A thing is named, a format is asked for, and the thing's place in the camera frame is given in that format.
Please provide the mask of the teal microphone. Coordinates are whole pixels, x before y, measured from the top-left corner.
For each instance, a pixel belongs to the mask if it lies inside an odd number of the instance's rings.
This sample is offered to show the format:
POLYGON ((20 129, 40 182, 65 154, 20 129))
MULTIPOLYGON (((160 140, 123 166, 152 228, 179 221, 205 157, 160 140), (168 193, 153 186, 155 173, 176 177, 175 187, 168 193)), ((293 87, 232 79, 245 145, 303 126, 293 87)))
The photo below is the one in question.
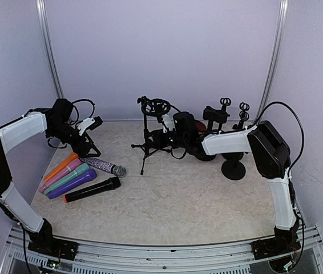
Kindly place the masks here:
POLYGON ((86 163, 81 164, 76 169, 74 169, 73 171, 71 171, 69 174, 67 174, 66 176, 64 176, 63 178, 59 179, 58 181, 56 181, 51 186, 49 186, 49 188, 47 188, 46 190, 44 190, 43 194, 44 195, 47 195, 51 191, 53 191, 53 190, 55 190, 55 189, 63 186, 64 184, 68 183, 69 181, 77 178, 78 176, 80 176, 81 174, 83 174, 85 171, 87 171, 89 169, 90 169, 90 167, 89 167, 88 164, 86 164, 86 163))

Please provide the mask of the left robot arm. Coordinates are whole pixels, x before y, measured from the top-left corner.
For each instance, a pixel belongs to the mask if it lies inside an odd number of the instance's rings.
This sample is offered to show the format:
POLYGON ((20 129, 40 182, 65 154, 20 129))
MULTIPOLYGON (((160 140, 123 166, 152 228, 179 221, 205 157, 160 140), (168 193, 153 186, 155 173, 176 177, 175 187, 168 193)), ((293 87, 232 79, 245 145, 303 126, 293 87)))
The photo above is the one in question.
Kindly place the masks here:
POLYGON ((50 222, 38 214, 15 186, 9 152, 32 137, 44 134, 47 140, 56 138, 81 158, 100 156, 101 153, 89 136, 99 127, 101 117, 91 114, 83 120, 71 122, 75 102, 57 99, 52 107, 28 110, 20 117, 0 126, 0 208, 22 228, 30 238, 29 250, 59 259, 73 261, 79 244, 53 235, 50 222))

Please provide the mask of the black desk stand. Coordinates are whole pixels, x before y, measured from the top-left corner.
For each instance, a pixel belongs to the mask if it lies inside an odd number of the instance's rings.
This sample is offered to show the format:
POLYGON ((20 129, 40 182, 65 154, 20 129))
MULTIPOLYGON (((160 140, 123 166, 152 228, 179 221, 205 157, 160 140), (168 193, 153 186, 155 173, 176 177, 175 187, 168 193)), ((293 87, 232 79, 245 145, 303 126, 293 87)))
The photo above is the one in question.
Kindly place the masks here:
POLYGON ((229 114, 227 113, 227 107, 231 105, 231 99, 230 98, 221 98, 220 104, 221 104, 221 112, 223 114, 226 114, 229 116, 229 114))

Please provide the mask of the black tripod microphone stand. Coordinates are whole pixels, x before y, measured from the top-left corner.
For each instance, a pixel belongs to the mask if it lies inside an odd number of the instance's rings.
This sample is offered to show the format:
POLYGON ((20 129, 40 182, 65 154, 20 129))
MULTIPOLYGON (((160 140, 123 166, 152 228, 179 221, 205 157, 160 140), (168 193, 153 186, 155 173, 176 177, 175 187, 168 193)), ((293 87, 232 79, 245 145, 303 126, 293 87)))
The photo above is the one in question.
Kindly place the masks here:
POLYGON ((157 119, 158 123, 163 124, 163 118, 162 116, 165 114, 168 114, 171 105, 169 102, 167 102, 164 99, 149 99, 146 96, 142 96, 137 99, 137 104, 140 104, 140 109, 143 114, 143 123, 144 123, 144 129, 143 129, 143 137, 144 137, 144 143, 143 144, 131 144, 132 148, 141 148, 144 152, 143 157, 143 164, 142 168, 140 170, 140 174, 144 174, 144 165, 146 159, 156 153, 157 151, 164 151, 167 153, 170 153, 170 149, 166 149, 166 146, 162 146, 160 144, 160 140, 157 141, 154 140, 154 137, 159 137, 161 133, 163 133, 163 130, 154 130, 149 131, 148 129, 148 117, 153 117, 157 119))

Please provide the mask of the orange microphone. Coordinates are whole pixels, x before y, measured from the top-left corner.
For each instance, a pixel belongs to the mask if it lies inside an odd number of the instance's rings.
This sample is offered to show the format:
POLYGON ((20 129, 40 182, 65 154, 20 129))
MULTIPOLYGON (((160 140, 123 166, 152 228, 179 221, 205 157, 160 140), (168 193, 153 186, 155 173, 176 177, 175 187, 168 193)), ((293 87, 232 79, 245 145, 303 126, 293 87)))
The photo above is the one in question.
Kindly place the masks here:
POLYGON ((79 159, 79 155, 72 152, 65 160, 63 160, 61 163, 59 163, 51 172, 49 172, 45 178, 44 182, 49 181, 52 177, 54 177, 60 170, 64 169, 71 161, 74 159, 79 159))

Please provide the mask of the pink microphone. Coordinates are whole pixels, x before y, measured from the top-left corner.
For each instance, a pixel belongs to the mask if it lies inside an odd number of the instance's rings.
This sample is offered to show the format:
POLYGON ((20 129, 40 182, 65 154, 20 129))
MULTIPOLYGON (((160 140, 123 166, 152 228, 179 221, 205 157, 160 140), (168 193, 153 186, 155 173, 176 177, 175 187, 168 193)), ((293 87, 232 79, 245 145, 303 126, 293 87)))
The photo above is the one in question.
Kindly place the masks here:
POLYGON ((39 188, 38 191, 40 193, 43 193, 51 185, 53 185, 54 183, 56 183, 58 180, 60 180, 61 178, 65 177, 66 175, 68 175, 71 171, 73 171, 74 169, 76 169, 81 164, 82 163, 81 163, 81 161, 78 158, 72 160, 67 165, 65 165, 64 167, 62 167, 52 178, 50 178, 48 181, 44 182, 40 186, 40 188, 39 188))

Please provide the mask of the purple microphone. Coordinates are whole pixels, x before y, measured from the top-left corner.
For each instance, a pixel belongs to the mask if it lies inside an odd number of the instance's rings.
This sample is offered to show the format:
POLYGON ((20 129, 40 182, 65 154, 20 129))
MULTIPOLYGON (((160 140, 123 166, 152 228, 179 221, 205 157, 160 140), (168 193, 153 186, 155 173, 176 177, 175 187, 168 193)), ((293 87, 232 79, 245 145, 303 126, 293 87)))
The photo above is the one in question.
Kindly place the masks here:
POLYGON ((49 194, 47 194, 46 196, 49 199, 57 198, 58 196, 61 196, 61 195, 65 194, 66 192, 69 192, 69 191, 73 190, 74 188, 81 186, 84 183, 88 183, 88 182, 94 180, 96 177, 97 177, 96 171, 91 168, 91 169, 85 171, 84 173, 82 173, 81 175, 79 175, 78 177, 76 177, 75 179, 65 183, 64 185, 56 188, 53 191, 50 191, 49 194))

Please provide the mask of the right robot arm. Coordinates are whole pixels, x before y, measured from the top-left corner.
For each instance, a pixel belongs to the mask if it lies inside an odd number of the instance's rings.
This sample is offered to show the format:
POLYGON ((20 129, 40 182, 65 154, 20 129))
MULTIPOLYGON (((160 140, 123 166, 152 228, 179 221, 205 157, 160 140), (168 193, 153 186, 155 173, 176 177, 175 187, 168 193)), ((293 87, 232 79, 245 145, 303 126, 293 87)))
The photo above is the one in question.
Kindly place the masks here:
POLYGON ((252 154, 258 173, 268 182, 276 216, 274 236, 252 243, 255 259, 301 248, 297 236, 299 220, 294 209, 295 193, 290 178, 290 148, 269 121, 224 132, 210 127, 200 130, 188 112, 178 112, 172 118, 164 112, 157 119, 162 129, 144 132, 148 148, 169 153, 182 148, 186 154, 205 162, 222 154, 225 162, 221 171, 230 180, 240 180, 245 175, 244 165, 233 155, 252 154))

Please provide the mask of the glitter microphone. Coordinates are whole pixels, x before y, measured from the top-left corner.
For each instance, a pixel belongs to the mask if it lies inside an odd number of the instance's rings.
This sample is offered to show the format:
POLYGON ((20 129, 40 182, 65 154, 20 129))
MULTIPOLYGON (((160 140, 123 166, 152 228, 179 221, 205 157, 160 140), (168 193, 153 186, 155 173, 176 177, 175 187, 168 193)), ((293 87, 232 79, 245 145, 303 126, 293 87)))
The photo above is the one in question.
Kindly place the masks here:
POLYGON ((98 158, 79 158, 82 163, 86 163, 91 167, 99 169, 109 174, 113 174, 116 177, 124 178, 127 175, 127 170, 124 166, 118 166, 116 164, 98 159, 98 158))

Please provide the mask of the black microphone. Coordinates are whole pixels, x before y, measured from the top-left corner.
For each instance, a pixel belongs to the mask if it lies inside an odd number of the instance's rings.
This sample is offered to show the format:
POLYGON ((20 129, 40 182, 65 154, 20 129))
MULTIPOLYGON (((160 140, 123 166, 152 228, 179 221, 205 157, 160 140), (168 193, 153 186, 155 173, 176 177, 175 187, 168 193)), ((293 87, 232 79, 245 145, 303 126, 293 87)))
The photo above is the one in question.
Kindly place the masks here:
POLYGON ((66 194, 63 197, 63 200, 65 201, 65 203, 70 203, 90 196, 101 194, 102 192, 115 190, 120 186, 121 181, 119 180, 119 178, 112 177, 100 183, 96 183, 92 186, 82 188, 81 190, 77 190, 69 194, 66 194))

